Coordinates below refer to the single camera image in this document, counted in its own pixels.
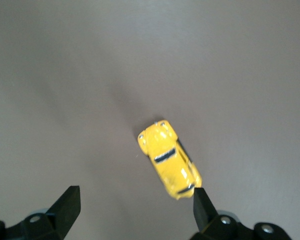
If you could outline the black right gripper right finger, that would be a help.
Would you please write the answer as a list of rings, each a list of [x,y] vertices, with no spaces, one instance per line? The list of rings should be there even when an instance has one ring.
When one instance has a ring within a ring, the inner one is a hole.
[[[292,240],[276,224],[258,222],[250,229],[228,214],[219,214],[202,187],[194,189],[193,214],[198,232],[189,240]]]

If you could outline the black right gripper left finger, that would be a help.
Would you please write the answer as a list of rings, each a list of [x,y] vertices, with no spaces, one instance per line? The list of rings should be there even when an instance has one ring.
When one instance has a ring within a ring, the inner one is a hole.
[[[80,187],[73,185],[45,212],[29,215],[6,227],[0,220],[0,240],[64,240],[80,214]]]

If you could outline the yellow toy beetle car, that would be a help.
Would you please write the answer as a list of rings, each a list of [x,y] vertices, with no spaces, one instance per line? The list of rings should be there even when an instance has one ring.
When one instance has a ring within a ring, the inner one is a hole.
[[[195,189],[202,186],[199,170],[166,119],[156,121],[141,131],[137,142],[172,198],[191,198]]]

